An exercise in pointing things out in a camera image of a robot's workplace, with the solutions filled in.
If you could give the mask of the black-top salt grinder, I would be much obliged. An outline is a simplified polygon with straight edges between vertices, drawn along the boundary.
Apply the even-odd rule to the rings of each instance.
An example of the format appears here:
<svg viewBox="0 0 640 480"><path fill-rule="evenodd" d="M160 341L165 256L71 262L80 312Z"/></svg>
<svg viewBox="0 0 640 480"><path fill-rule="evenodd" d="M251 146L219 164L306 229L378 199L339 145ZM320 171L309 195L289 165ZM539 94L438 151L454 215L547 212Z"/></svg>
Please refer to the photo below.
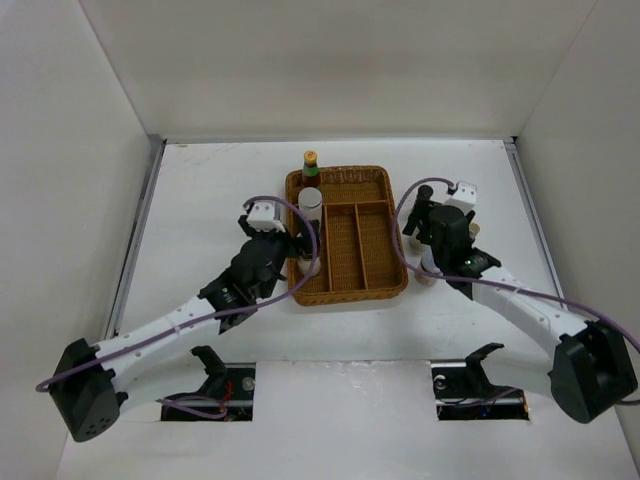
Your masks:
<svg viewBox="0 0 640 480"><path fill-rule="evenodd" d="M296 259L296 265L301 275L314 277L321 271L321 257L319 254L316 257L312 255L300 256Z"/></svg>
<svg viewBox="0 0 640 480"><path fill-rule="evenodd" d="M427 245L423 244L417 237L412 236L409 238L409 245L414 251L422 252L426 249Z"/></svg>

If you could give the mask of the yellow-label brown sauce bottle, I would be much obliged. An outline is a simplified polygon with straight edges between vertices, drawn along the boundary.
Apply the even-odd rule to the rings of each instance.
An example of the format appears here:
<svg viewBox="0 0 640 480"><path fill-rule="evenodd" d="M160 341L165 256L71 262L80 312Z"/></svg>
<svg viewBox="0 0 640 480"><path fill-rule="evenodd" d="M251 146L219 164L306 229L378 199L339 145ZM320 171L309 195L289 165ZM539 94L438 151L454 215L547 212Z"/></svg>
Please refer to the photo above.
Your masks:
<svg viewBox="0 0 640 480"><path fill-rule="evenodd" d="M469 225L469 235L471 240L474 241L477 238L479 233L480 233L480 226L477 223L472 222Z"/></svg>

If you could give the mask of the tall silver-lid bead jar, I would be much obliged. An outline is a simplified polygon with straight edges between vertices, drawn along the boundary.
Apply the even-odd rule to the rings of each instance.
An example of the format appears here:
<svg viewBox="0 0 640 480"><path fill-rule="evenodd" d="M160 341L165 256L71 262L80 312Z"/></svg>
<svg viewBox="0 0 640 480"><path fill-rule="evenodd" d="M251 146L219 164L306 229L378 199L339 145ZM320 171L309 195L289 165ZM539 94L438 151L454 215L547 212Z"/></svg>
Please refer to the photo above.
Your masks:
<svg viewBox="0 0 640 480"><path fill-rule="evenodd" d="M316 235L321 232L323 216L323 196L315 187L305 187L298 195L298 208L314 228Z"/></svg>

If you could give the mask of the red chili sauce bottle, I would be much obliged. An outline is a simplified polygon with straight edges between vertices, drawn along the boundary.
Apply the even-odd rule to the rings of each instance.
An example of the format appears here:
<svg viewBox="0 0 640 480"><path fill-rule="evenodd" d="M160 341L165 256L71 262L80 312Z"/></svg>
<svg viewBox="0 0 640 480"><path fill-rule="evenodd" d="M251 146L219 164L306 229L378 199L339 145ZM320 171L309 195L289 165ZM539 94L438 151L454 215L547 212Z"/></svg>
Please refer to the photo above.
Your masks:
<svg viewBox="0 0 640 480"><path fill-rule="evenodd" d="M321 184L318 155L313 150L307 150L304 153L303 159L302 185L304 187L317 188Z"/></svg>

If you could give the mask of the small dark pepper bottle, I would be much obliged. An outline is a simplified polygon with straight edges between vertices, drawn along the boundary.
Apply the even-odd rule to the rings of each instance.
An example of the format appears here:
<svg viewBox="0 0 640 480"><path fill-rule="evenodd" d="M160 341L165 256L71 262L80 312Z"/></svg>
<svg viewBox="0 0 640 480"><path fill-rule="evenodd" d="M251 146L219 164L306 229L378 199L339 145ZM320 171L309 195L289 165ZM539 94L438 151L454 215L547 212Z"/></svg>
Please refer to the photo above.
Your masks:
<svg viewBox="0 0 640 480"><path fill-rule="evenodd" d="M428 184L423 184L417 190L416 200L420 202L429 202L433 194L433 188Z"/></svg>

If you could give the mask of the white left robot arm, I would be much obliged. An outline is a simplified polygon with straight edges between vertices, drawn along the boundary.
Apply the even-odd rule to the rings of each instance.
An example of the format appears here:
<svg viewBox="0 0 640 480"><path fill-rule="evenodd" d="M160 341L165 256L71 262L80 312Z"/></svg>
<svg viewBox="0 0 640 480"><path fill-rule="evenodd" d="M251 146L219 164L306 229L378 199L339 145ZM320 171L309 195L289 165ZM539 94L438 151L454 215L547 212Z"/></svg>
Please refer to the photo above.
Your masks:
<svg viewBox="0 0 640 480"><path fill-rule="evenodd" d="M68 344L53 376L43 385L71 437L86 442L110 428L125 411L159 401L176 407L186 388L163 386L168 364L190 354L201 362L190 375L195 395L214 398L224 387L226 366L212 349L213 337L239 326L277 302L285 261L319 261L319 221L302 214L292 235L275 212L261 218L250 211L239 219L247 241L222 273L170 313L128 334L90 344Z"/></svg>

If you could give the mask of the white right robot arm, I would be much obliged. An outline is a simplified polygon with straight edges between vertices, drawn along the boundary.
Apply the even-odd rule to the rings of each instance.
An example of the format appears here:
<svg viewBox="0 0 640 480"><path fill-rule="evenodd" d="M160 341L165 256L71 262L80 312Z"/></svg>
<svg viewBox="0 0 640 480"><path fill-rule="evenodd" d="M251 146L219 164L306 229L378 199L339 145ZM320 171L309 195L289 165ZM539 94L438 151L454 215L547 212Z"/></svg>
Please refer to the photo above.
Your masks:
<svg viewBox="0 0 640 480"><path fill-rule="evenodd" d="M639 382L628 352L632 344L614 321L585 306L528 289L494 256L474 244L472 207L432 200L422 186L403 229L426 246L416 273L443 280L467 299L489 308L532 339L546 354L541 363L487 361L500 344L470 354L464 384L473 394L498 385L537 392L571 419L586 424L616 405L630 404Z"/></svg>

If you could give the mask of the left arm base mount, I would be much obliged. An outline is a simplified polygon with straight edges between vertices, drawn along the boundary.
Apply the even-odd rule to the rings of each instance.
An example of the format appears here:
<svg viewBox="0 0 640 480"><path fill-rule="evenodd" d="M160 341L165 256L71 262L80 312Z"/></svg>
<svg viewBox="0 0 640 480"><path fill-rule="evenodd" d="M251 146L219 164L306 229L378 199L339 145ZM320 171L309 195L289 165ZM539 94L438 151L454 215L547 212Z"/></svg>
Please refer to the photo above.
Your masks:
<svg viewBox="0 0 640 480"><path fill-rule="evenodd" d="M186 410L162 404L161 422L250 422L253 420L257 365L224 363L210 346L191 350L206 378L193 391L168 397Z"/></svg>

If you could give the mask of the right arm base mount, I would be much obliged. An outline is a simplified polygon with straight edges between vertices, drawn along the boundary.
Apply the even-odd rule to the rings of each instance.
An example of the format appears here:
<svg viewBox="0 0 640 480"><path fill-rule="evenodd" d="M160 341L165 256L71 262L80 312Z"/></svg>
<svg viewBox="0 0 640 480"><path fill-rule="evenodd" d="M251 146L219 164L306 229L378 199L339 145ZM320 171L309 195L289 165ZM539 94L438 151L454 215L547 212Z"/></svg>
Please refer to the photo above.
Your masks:
<svg viewBox="0 0 640 480"><path fill-rule="evenodd" d="M482 362L503 344L489 343L464 359L431 363L436 416L439 421L529 420L524 392L492 384Z"/></svg>

